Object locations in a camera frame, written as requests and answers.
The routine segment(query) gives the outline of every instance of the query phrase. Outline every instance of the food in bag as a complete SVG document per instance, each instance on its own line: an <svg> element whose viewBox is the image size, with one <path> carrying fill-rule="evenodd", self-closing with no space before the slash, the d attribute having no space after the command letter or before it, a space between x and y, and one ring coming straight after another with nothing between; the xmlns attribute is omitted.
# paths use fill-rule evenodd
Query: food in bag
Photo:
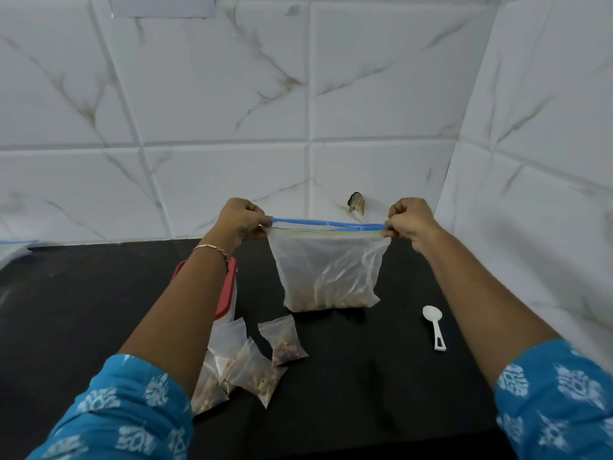
<svg viewBox="0 0 613 460"><path fill-rule="evenodd" d="M215 366L213 355L207 352L191 399L194 416L229 400L226 392L219 385L219 374L216 372Z"/></svg>
<svg viewBox="0 0 613 460"><path fill-rule="evenodd" d="M256 394L264 408L267 408L285 371L287 368L274 366L262 355L254 340L249 338L228 368L227 379L232 384Z"/></svg>
<svg viewBox="0 0 613 460"><path fill-rule="evenodd" d="M221 386L230 394L234 385L227 380L226 371L247 342L247 326L243 318L211 330L208 349L213 354L221 380Z"/></svg>
<svg viewBox="0 0 613 460"><path fill-rule="evenodd" d="M257 328L260 334L270 342L273 365L282 365L288 361L308 357L308 353L300 345L296 323L292 315L259 323Z"/></svg>
<svg viewBox="0 0 613 460"><path fill-rule="evenodd" d="M276 219L266 228L284 305L291 311L372 307L383 253L382 224Z"/></svg>

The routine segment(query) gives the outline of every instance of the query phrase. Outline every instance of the black countertop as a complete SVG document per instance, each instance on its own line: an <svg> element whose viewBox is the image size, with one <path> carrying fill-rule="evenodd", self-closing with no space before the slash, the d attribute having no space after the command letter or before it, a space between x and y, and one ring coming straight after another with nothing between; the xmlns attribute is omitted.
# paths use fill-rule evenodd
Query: black countertop
<svg viewBox="0 0 613 460"><path fill-rule="evenodd" d="M23 458L44 441L195 242L39 248L0 272L4 458ZM257 324L289 314L275 261L265 240L245 243L235 257L236 317L270 357ZM267 410L238 389L196 417L190 458L266 459L469 433L480 433L479 445L489 436L496 456L509 456L494 431L491 390L410 243L392 242L375 292L381 301L371 309L295 313L310 357L288 365ZM443 312L447 352L433 350L425 305Z"/></svg>

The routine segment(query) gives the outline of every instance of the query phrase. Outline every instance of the tile wall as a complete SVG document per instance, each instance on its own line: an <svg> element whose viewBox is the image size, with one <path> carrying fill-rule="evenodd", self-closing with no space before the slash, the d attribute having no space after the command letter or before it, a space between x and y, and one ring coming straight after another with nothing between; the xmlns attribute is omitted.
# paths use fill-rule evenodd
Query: tile wall
<svg viewBox="0 0 613 460"><path fill-rule="evenodd" d="M436 209L613 371L613 0L500 7Z"/></svg>
<svg viewBox="0 0 613 460"><path fill-rule="evenodd" d="M199 237L232 196L369 223L405 195L435 207L498 2L218 0L181 20L0 0L0 239Z"/></svg>

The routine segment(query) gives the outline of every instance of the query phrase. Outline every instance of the red lid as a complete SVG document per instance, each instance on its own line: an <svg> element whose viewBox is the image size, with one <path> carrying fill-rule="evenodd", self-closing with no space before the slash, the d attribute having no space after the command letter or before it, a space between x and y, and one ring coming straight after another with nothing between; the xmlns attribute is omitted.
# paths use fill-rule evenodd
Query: red lid
<svg viewBox="0 0 613 460"><path fill-rule="evenodd" d="M172 281L183 265L185 265L186 260L183 260L177 265L175 268L175 272L172 274ZM234 279L236 277L236 260L234 257L230 258L228 262L228 274L226 275L226 280L224 281L224 287L221 290L221 295L219 296L219 303L217 304L217 312L215 313L215 319L219 319L226 315L226 313L230 310L230 306L232 305L232 290L234 289Z"/></svg>

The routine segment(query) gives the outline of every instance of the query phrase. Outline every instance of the woman's right hand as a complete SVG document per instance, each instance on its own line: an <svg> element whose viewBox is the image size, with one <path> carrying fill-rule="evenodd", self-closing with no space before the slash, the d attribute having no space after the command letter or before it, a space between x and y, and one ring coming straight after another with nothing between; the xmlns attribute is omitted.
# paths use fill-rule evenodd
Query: woman's right hand
<svg viewBox="0 0 613 460"><path fill-rule="evenodd" d="M420 253L422 253L425 239L431 233L443 231L424 199L401 199L392 205L388 216L383 237L410 239L413 249Z"/></svg>

